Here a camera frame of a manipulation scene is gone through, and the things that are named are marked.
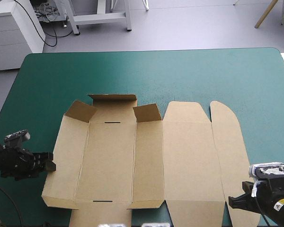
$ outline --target metal frame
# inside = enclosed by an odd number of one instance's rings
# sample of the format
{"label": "metal frame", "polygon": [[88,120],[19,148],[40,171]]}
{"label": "metal frame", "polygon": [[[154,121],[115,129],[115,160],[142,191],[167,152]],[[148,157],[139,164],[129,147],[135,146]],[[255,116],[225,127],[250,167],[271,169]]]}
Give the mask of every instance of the metal frame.
{"label": "metal frame", "polygon": [[[113,10],[115,9],[115,6],[117,4],[118,0],[111,0],[111,4],[110,4],[110,11],[113,12]],[[148,0],[142,0],[143,5],[146,9],[146,11],[150,10],[150,7],[148,5]]]}
{"label": "metal frame", "polygon": [[132,30],[129,0],[124,0],[125,12],[106,13],[106,0],[98,0],[97,14],[76,16],[71,0],[64,0],[67,16],[69,17],[74,34],[79,35],[79,25],[92,25],[126,21],[127,30]]}

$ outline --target cabinet drawer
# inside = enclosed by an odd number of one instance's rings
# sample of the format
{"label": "cabinet drawer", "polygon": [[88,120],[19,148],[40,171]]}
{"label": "cabinet drawer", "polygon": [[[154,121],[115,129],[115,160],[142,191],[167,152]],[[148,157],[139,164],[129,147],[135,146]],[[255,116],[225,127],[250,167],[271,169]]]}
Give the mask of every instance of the cabinet drawer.
{"label": "cabinet drawer", "polygon": [[20,30],[0,32],[0,46],[25,43],[25,38]]}
{"label": "cabinet drawer", "polygon": [[12,16],[0,17],[0,31],[18,30],[19,27]]}
{"label": "cabinet drawer", "polygon": [[0,70],[19,69],[30,53],[27,44],[0,46]]}

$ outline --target white cabinet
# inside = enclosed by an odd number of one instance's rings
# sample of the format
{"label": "white cabinet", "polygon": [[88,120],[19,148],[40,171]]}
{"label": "white cabinet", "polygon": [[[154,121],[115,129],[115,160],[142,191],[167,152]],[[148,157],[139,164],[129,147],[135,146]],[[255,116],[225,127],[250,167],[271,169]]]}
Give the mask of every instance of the white cabinet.
{"label": "white cabinet", "polygon": [[[43,39],[45,34],[29,0],[18,0],[30,14]],[[12,0],[0,2],[0,70],[17,69],[30,53],[42,53],[44,43],[26,12]]]}

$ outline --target wooden chair leg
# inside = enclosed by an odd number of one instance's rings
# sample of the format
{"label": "wooden chair leg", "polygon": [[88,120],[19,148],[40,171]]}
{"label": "wooden chair leg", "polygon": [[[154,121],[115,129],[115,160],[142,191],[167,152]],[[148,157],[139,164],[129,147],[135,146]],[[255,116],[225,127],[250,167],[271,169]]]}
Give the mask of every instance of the wooden chair leg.
{"label": "wooden chair leg", "polygon": [[263,20],[267,17],[267,15],[269,14],[269,12],[273,9],[273,7],[275,6],[275,4],[278,2],[278,0],[272,0],[272,2],[269,4],[269,6],[267,7],[267,9],[264,11],[263,15],[260,17],[259,21],[257,22],[255,28],[258,28],[261,23],[263,22]]}

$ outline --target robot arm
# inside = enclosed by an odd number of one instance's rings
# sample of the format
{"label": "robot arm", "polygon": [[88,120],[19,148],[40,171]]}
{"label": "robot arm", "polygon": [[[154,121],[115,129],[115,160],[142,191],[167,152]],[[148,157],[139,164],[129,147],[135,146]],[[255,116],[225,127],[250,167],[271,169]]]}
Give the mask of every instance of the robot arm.
{"label": "robot arm", "polygon": [[27,130],[18,131],[5,137],[5,146],[0,144],[1,177],[14,177],[15,180],[35,178],[40,172],[52,172],[56,165],[51,153],[31,153],[22,148],[22,142],[30,138]]}
{"label": "robot arm", "polygon": [[266,222],[264,215],[267,215],[278,226],[284,227],[284,164],[252,165],[249,176],[255,179],[255,183],[242,182],[245,194],[229,197],[229,205],[233,209],[260,213]]}

